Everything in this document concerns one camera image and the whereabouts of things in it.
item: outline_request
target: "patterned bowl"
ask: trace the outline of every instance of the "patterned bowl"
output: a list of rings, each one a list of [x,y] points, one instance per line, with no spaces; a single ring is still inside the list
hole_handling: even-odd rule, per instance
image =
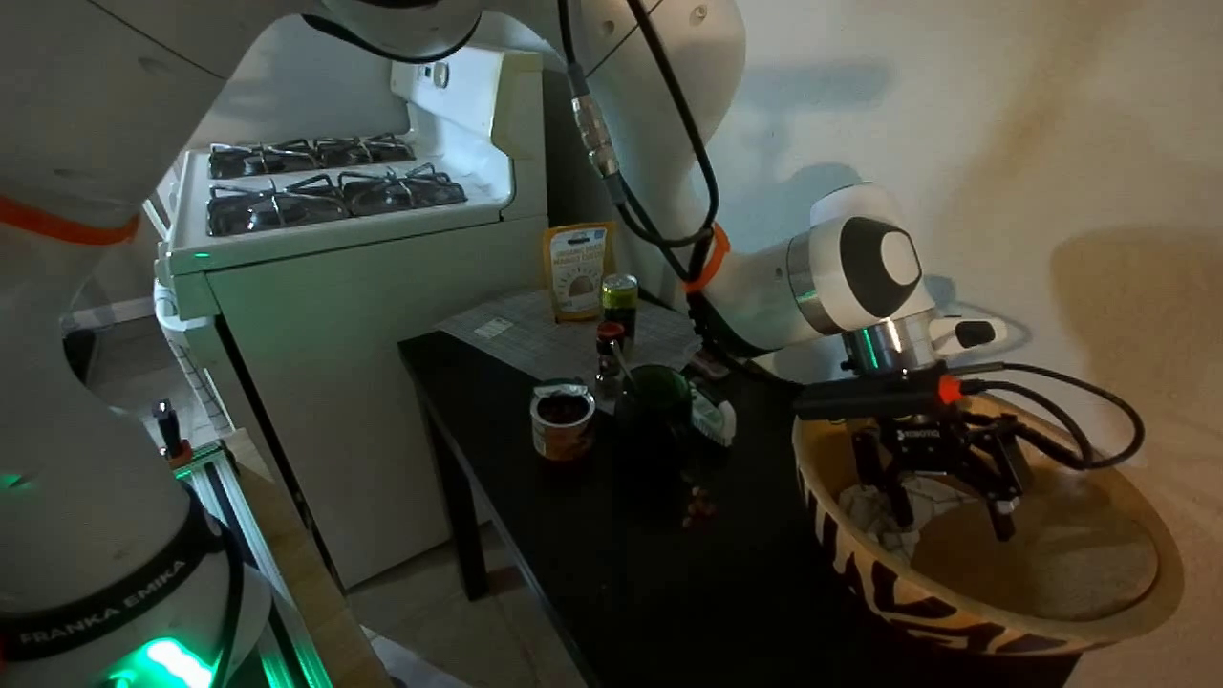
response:
[[[1014,539],[997,542],[983,500],[962,498],[899,546],[847,516],[851,429],[800,419],[793,467],[818,546],[870,614],[932,644],[997,657],[1083,655],[1174,614],[1183,586],[1178,546],[1118,471],[1067,471],[1027,451],[1032,490]]]

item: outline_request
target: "floor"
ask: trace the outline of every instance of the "floor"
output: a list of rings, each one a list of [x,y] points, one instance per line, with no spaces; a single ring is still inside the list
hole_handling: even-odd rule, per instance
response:
[[[140,419],[154,440],[154,410],[159,396],[174,406],[191,443],[215,434],[154,317],[100,327],[89,359],[89,387],[109,410]],[[484,531],[484,555],[497,593],[479,602],[458,593],[458,573],[447,546],[356,590],[349,602],[373,633],[404,644],[439,672],[452,672],[458,684],[582,688],[560,637],[508,564],[508,555],[494,531]]]

